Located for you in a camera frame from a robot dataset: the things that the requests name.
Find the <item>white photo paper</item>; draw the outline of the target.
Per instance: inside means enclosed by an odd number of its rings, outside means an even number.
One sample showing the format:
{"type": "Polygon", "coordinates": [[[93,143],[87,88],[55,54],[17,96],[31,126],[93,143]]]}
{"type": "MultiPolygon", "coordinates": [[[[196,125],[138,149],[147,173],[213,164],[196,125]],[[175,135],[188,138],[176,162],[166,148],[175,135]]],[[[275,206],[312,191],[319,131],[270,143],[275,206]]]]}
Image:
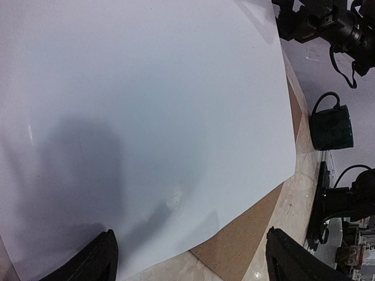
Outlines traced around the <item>white photo paper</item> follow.
{"type": "Polygon", "coordinates": [[[295,162],[271,1],[1,2],[1,237],[20,279],[112,229],[124,280],[295,162]]]}

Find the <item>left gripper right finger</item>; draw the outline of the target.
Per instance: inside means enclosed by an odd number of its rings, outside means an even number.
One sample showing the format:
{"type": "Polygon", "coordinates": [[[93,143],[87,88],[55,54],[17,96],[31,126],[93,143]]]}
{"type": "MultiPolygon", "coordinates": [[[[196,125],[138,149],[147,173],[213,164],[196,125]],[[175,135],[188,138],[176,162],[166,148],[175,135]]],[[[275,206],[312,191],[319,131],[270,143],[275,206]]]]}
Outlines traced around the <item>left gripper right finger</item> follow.
{"type": "Polygon", "coordinates": [[[311,255],[280,228],[267,233],[266,261],[272,281],[342,281],[349,277],[311,255]]]}

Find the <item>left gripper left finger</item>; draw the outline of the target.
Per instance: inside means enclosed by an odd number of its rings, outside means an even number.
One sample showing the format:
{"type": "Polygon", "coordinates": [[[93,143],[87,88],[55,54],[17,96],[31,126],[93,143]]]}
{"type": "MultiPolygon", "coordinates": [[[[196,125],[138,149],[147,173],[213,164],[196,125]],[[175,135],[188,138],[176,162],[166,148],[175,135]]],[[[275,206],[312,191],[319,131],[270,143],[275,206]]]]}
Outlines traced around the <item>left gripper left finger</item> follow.
{"type": "Polygon", "coordinates": [[[100,233],[63,266],[43,277],[44,281],[115,281],[118,244],[113,230],[100,233]]]}

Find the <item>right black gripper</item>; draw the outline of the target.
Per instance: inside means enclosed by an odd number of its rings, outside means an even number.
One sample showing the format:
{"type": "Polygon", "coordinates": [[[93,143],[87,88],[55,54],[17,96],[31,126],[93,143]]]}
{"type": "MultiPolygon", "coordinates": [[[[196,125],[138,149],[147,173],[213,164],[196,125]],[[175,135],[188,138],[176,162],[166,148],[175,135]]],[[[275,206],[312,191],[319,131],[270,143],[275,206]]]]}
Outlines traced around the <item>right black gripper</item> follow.
{"type": "Polygon", "coordinates": [[[280,38],[306,43],[317,37],[330,44],[359,43],[366,35],[363,21],[347,1],[301,1],[298,11],[294,1],[272,1],[279,7],[276,23],[280,38]]]}

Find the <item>brown backing board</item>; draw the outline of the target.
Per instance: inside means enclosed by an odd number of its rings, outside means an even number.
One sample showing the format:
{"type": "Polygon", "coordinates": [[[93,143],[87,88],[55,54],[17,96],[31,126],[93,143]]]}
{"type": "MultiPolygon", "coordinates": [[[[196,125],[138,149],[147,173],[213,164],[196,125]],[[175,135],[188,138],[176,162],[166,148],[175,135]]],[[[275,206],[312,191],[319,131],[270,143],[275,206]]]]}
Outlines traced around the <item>brown backing board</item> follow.
{"type": "Polygon", "coordinates": [[[320,153],[309,133],[308,109],[290,59],[284,56],[295,134],[295,173],[215,236],[191,250],[193,280],[268,280],[265,244],[269,228],[304,244],[320,153]]]}

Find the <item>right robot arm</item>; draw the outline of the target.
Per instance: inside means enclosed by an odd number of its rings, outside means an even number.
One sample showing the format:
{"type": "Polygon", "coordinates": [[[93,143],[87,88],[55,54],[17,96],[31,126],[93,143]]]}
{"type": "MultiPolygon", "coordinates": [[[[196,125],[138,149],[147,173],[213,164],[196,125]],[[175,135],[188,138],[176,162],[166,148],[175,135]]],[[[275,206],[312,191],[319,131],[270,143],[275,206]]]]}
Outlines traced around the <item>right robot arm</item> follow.
{"type": "MultiPolygon", "coordinates": [[[[279,6],[276,17],[280,38],[306,43],[321,38],[330,44],[329,58],[335,71],[351,89],[357,88],[355,75],[365,76],[374,67],[374,1],[302,1],[298,11],[293,1],[273,1],[279,6]]],[[[354,146],[349,109],[337,93],[319,97],[309,119],[312,144],[316,150],[338,150],[354,146]]],[[[326,163],[319,171],[306,238],[312,249],[325,244],[332,218],[351,221],[374,215],[374,169],[366,165],[351,187],[329,187],[324,182],[326,163]]]]}

